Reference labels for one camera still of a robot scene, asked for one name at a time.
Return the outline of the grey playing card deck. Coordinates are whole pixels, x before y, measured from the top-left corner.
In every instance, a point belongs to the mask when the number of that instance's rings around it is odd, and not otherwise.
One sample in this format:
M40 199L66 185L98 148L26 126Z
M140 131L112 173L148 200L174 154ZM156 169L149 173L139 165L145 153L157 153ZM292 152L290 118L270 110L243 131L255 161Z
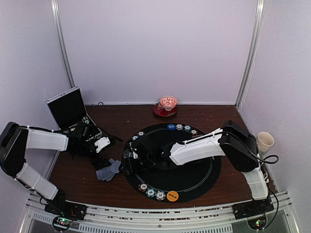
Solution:
M102 181L110 181L113 177L120 172L121 161L108 160L110 165L96 171L97 179Z

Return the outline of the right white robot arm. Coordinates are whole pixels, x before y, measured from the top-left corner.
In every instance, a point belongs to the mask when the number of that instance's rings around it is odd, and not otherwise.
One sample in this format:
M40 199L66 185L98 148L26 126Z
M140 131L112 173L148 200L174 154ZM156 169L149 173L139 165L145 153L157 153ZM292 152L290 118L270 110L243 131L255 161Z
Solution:
M256 138L234 121L210 133L190 125L161 123L133 135L122 154L121 169L130 185L147 197L187 202L208 192L217 182L226 157L251 190L249 210L260 214L268 206L268 178Z

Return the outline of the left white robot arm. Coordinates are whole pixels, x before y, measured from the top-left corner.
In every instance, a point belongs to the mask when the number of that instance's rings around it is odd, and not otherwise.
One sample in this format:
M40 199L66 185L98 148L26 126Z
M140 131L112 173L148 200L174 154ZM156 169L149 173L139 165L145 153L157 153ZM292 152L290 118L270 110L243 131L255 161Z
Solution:
M47 130L9 122L0 135L0 167L4 173L38 193L60 216L70 211L66 195L43 178L25 159L29 149L66 151L86 156L96 169L104 166L100 152L121 139L83 122L63 130Z

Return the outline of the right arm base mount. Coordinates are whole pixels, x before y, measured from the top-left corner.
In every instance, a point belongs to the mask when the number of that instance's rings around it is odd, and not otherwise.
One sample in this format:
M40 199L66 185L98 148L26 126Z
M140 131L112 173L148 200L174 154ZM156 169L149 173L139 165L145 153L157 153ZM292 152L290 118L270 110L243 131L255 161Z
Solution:
M250 229L258 232L268 226L267 213L274 210L274 205L263 200L253 200L234 204L232 209L236 220L246 218Z

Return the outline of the blue small blind button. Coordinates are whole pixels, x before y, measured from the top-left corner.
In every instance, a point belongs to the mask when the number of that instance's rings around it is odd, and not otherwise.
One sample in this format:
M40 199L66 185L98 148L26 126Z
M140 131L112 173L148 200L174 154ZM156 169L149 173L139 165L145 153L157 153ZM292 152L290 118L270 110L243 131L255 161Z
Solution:
M168 124L167 125L167 128L169 129L169 130L175 130L176 129L176 125L175 124L172 124L172 123L170 123L170 124Z

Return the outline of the orange big blind button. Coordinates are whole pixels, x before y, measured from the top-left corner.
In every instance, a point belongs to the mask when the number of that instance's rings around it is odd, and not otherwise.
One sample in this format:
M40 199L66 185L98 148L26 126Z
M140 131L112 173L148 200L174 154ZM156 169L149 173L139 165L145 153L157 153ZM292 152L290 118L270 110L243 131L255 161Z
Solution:
M169 191L166 198L170 202L176 202L179 199L179 194L176 191Z

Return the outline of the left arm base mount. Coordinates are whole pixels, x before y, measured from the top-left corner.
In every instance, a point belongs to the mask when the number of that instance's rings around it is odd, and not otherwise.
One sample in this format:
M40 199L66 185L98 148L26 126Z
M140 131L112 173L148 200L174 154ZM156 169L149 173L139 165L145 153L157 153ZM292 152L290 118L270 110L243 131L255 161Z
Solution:
M73 202L65 202L65 207L61 209L51 203L45 204L45 212L54 214L52 220L53 228L60 233L67 231L77 220L84 220L87 206Z

